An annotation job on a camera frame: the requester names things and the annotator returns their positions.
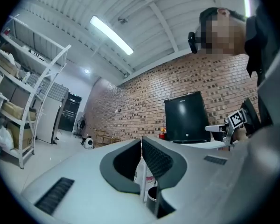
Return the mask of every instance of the black refrigerator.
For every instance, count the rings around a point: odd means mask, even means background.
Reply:
[[[173,142],[208,142],[209,125],[201,93],[165,100],[166,140]]]

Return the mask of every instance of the cardboard box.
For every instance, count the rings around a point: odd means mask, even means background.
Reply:
[[[18,68],[12,65],[3,55],[0,54],[0,66],[13,77],[16,76]]]
[[[13,134],[14,148],[19,149],[20,125],[14,123],[14,122],[9,122],[7,124],[7,128],[10,129],[11,133]],[[32,139],[33,139],[33,136],[32,136],[31,129],[28,124],[25,124],[22,149],[25,149],[29,145],[31,145]]]
[[[14,116],[16,119],[22,120],[23,118],[23,113],[24,113],[24,108],[21,108],[9,101],[4,102],[2,109],[9,113],[10,115]],[[36,119],[36,112],[30,111],[30,119],[31,121],[35,121]]]
[[[13,55],[13,57],[16,54],[14,46],[12,46],[10,43],[5,43],[5,44],[0,45],[0,49],[7,53],[11,53]]]

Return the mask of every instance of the red object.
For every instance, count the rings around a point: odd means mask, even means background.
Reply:
[[[164,140],[164,139],[165,139],[165,133],[160,132],[160,133],[159,133],[159,139]]]
[[[8,35],[10,33],[10,29],[6,29],[4,32],[3,32],[5,35]]]

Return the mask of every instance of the white robot body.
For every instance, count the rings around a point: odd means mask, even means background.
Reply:
[[[87,138],[84,143],[84,148],[86,149],[93,149],[93,139]]]

